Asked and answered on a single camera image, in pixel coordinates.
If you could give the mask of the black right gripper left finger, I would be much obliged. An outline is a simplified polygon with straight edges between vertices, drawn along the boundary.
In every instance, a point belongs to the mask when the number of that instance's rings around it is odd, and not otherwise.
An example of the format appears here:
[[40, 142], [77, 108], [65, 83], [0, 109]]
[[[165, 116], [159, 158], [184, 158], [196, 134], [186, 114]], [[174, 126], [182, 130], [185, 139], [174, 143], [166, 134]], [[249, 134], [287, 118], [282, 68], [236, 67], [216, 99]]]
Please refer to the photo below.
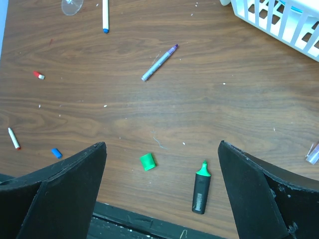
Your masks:
[[32, 173], [0, 176], [2, 239], [85, 239], [107, 158], [104, 142]]

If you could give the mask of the purple highlighter pen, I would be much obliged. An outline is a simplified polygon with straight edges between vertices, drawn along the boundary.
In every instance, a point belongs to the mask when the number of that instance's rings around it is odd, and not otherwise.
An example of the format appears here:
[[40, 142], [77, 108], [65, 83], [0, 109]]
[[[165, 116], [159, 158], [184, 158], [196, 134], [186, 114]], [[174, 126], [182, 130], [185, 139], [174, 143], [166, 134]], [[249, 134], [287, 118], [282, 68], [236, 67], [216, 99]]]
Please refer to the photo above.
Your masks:
[[141, 77], [142, 81], [148, 80], [163, 63], [178, 49], [179, 45], [174, 45], [170, 50], [168, 50], [157, 62], [155, 62]]

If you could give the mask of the blue marker cap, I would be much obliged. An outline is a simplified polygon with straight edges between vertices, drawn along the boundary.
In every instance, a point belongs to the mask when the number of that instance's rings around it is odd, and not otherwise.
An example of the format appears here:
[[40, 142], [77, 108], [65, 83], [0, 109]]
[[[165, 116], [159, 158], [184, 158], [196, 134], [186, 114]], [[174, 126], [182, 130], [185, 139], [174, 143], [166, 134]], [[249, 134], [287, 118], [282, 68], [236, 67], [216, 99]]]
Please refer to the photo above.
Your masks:
[[57, 148], [53, 148], [51, 152], [58, 159], [62, 158], [63, 156], [62, 153]]

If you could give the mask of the clear purple pen cap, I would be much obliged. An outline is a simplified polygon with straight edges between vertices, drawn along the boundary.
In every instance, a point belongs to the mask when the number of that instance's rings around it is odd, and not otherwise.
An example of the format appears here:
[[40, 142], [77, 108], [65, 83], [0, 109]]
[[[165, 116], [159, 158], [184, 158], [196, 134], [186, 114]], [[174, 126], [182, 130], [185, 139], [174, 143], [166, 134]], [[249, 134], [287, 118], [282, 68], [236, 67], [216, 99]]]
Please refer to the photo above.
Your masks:
[[306, 155], [306, 161], [312, 165], [315, 165], [319, 160], [319, 143], [313, 143]]

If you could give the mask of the white blue acrylic marker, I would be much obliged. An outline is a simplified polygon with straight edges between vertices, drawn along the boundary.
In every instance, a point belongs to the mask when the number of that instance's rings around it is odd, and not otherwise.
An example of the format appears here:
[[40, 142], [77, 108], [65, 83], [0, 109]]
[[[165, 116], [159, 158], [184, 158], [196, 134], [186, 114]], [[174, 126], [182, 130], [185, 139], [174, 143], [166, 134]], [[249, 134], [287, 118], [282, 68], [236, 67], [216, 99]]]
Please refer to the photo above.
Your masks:
[[103, 32], [109, 32], [109, 1], [102, 0], [102, 28]]

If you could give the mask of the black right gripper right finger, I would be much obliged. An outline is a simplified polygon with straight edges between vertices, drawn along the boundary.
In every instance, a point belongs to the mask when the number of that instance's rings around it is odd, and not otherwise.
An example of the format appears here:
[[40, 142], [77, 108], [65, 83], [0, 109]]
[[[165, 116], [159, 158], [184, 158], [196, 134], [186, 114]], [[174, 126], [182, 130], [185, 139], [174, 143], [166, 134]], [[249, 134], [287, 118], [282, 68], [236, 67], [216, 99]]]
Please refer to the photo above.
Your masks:
[[319, 182], [221, 141], [219, 163], [241, 239], [317, 239]]

